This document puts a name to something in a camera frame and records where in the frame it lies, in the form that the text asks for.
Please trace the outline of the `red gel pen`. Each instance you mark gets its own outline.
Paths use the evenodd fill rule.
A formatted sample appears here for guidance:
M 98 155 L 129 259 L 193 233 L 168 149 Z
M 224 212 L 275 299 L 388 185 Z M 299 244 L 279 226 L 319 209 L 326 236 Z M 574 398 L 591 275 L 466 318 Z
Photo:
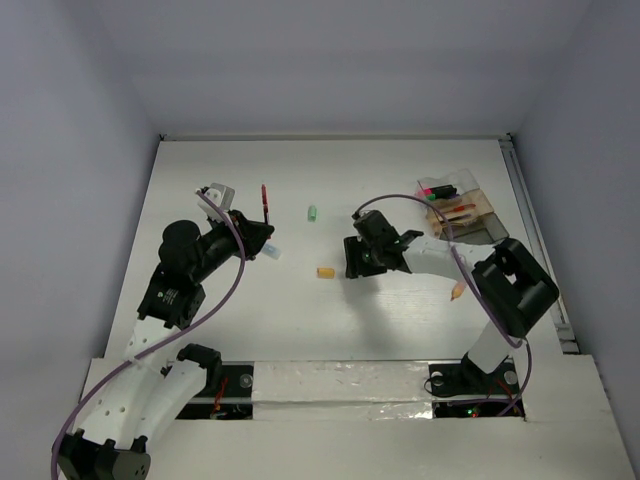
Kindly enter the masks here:
M 456 207 L 446 211 L 445 213 L 463 212 L 463 211 L 472 210 L 472 209 L 475 209 L 475 208 L 476 208 L 476 205 L 471 203 L 471 204 L 465 204 L 465 205 L 456 206 Z

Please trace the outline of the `blue gel pen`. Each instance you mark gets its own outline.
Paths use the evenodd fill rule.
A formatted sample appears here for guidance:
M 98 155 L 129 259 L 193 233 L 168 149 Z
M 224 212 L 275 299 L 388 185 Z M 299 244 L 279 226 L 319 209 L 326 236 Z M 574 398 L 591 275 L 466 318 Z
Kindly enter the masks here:
M 458 216 L 454 216 L 454 217 L 449 217 L 448 220 L 450 222 L 459 222 L 459 221 L 471 219 L 473 217 L 474 217 L 473 214 L 463 214 L 463 215 L 458 215 Z

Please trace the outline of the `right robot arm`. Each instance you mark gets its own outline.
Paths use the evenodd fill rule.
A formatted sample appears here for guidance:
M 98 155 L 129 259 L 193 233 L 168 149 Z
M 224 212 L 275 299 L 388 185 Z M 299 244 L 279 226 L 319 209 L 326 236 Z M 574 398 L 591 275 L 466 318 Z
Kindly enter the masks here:
M 416 230 L 399 234 L 378 210 L 353 215 L 355 236 L 344 239 L 349 279 L 388 271 L 436 275 L 464 283 L 489 316 L 461 360 L 460 379 L 482 392 L 559 297 L 559 289 L 517 239 L 495 245 L 448 242 Z

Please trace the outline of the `pink orange highlighter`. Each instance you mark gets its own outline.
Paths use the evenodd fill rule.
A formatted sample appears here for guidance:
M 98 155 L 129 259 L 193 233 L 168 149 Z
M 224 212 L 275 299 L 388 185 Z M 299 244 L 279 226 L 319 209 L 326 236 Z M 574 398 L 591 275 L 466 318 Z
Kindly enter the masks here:
M 456 283 L 451 290 L 450 300 L 454 301 L 460 298 L 463 295 L 464 291 L 466 290 L 466 287 L 467 285 L 464 282 Z

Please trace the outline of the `red pen with clip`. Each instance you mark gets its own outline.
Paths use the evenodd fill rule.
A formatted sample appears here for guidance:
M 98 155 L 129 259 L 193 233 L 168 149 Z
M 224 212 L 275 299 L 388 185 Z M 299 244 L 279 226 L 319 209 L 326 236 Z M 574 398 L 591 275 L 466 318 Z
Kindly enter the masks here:
M 261 203 L 262 203 L 262 211 L 263 211 L 263 219 L 264 223 L 269 225 L 269 202 L 268 202 L 268 194 L 267 187 L 265 184 L 261 185 Z

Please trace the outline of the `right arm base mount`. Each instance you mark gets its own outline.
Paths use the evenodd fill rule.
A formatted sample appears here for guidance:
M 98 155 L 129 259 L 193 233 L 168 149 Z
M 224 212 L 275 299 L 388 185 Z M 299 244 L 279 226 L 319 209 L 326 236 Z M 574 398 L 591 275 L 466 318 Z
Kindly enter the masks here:
M 433 399 L 436 418 L 525 416 L 522 385 L 509 356 L 491 373 L 481 370 L 467 356 L 431 364 L 423 389 Z

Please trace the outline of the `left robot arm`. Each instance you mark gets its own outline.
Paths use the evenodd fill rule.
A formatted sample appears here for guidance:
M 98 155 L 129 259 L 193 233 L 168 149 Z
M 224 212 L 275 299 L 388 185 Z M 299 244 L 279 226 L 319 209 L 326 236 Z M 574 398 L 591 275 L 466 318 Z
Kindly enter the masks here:
M 52 477 L 146 478 L 152 453 L 188 401 L 224 388 L 220 353 L 183 337 L 202 322 L 204 280 L 232 257 L 254 259 L 275 229 L 237 210 L 212 211 L 208 222 L 207 233 L 189 220 L 164 229 L 124 361 L 82 398 L 93 410 L 65 421 L 52 447 Z

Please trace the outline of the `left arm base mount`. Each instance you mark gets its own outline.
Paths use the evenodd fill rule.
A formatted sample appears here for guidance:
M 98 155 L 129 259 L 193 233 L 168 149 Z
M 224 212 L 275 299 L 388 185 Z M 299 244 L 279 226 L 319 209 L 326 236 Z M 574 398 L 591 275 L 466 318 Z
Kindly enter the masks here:
M 217 386 L 207 385 L 188 401 L 177 420 L 251 420 L 253 363 L 223 363 Z

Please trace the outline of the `light blue highlighter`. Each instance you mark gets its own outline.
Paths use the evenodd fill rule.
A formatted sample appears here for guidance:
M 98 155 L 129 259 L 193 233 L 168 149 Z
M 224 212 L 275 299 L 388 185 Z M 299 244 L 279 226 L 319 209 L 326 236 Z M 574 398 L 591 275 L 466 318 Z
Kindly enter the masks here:
M 274 260 L 278 260 L 281 257 L 281 250 L 271 244 L 266 244 L 263 249 L 262 252 L 268 256 L 269 258 L 272 258 Z

